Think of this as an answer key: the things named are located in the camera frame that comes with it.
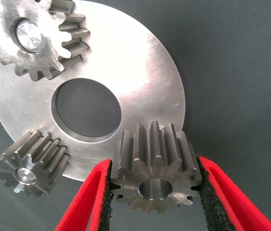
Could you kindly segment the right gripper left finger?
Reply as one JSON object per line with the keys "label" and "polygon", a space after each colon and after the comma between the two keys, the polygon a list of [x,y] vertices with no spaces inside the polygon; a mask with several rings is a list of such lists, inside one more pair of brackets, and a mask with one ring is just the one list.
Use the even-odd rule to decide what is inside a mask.
{"label": "right gripper left finger", "polygon": [[55,230],[108,231],[110,229],[111,164],[111,160],[106,159],[92,169]]}

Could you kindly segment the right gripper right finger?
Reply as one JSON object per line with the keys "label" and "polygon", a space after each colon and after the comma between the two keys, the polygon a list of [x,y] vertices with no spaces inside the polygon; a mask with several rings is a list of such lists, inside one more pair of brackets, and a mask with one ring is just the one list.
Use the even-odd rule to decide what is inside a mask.
{"label": "right gripper right finger", "polygon": [[198,156],[201,204],[209,231],[271,231],[271,221],[213,161]]}

